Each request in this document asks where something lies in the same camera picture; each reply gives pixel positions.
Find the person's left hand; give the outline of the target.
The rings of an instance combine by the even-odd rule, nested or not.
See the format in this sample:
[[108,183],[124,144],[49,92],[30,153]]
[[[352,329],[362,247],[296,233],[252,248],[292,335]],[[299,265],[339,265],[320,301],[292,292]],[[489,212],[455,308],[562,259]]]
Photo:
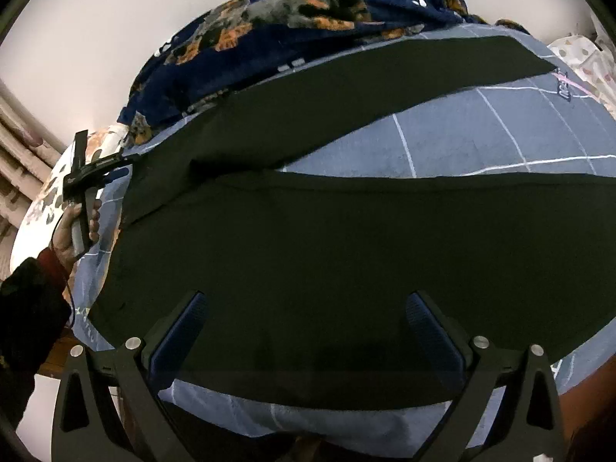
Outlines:
[[[93,203],[92,216],[89,222],[89,237],[93,243],[97,243],[99,240],[100,206],[101,201],[96,199]],[[80,204],[70,204],[70,206],[67,206],[62,218],[57,222],[57,227],[50,243],[51,248],[59,259],[60,264],[67,271],[67,274],[71,273],[77,259],[72,241],[72,225],[81,211],[82,206]]]

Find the left forearm dark sleeve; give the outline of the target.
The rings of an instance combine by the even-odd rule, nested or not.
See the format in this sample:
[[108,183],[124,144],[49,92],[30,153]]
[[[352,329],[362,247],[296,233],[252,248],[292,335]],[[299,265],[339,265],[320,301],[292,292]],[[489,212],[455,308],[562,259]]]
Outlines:
[[1,414],[16,428],[34,390],[34,376],[71,315],[68,281],[55,253],[43,249],[1,283]]

